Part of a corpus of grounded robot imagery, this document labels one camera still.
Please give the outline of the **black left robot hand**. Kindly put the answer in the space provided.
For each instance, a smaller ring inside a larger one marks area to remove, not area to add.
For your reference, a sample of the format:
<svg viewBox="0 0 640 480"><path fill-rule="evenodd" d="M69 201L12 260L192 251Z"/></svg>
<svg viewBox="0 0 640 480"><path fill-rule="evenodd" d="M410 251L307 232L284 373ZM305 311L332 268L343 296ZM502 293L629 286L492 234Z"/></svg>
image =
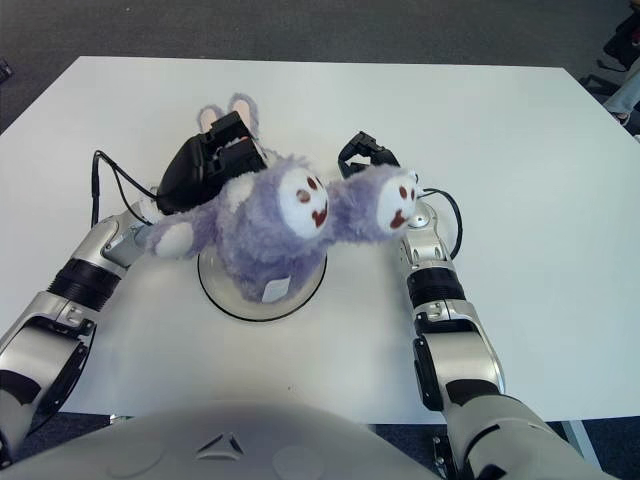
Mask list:
<svg viewBox="0 0 640 480"><path fill-rule="evenodd" d="M181 146L162 177L156 204L165 215L186 212L213 199L231 179L266 168L248 127L233 111Z"/></svg>

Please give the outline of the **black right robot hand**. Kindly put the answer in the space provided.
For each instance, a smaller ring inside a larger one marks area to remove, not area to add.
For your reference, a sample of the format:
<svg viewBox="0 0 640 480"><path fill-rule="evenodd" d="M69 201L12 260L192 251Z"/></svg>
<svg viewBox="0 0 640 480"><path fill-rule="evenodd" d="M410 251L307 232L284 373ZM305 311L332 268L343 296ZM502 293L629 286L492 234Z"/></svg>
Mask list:
<svg viewBox="0 0 640 480"><path fill-rule="evenodd" d="M347 142L338 155L337 163L343 179L370 166L400 166L391 150L379 145L374 137L364 131L358 132Z"/></svg>

